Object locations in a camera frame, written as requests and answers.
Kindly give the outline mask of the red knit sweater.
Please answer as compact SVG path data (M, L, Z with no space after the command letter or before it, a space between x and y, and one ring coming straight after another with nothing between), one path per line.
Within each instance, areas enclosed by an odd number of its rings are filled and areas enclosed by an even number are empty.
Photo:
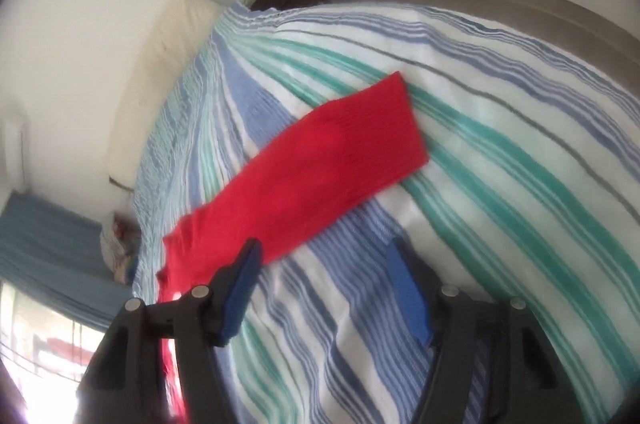
M248 239L264 262L290 254L426 160L402 76L394 73L309 112L275 136L208 203L164 233L160 298L173 300L231 264ZM293 423L393 423L398 411L378 378L357 373L362 343L336 344L333 314L309 280L303 305L284 319L294 349L264 342L240 308L230 308L231 348L221 359L230 389L251 418L283 409Z

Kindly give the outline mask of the pile of clothes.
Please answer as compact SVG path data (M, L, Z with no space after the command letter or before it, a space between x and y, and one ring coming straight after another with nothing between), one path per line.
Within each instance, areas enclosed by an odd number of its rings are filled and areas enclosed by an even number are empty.
M124 285L134 283L140 246L139 226L129 217L117 212L108 213L101 226L100 250L115 282Z

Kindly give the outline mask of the teal curtain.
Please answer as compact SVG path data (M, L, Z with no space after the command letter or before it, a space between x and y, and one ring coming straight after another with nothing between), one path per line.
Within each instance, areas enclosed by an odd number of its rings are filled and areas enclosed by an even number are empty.
M12 193L1 213L1 280L36 302L104 332L131 288L114 280L101 226L31 194Z

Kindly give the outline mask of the striped blue green bedspread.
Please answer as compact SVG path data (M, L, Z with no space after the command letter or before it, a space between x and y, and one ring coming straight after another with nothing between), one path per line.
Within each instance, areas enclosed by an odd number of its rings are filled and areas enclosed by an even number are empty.
M134 294L163 237L286 126L401 72L430 160L262 270L218 354L244 423L407 423L434 355L384 266L408 240L480 300L521 297L589 423L639 379L639 92L497 22L433 7L229 7L142 153Z

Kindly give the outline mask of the cream padded headboard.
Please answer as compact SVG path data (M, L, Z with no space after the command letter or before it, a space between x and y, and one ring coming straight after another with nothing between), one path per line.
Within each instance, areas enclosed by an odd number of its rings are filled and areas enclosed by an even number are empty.
M134 190L160 107L223 12L224 6L213 0L168 0L155 19L120 98L108 140L105 171L116 187Z

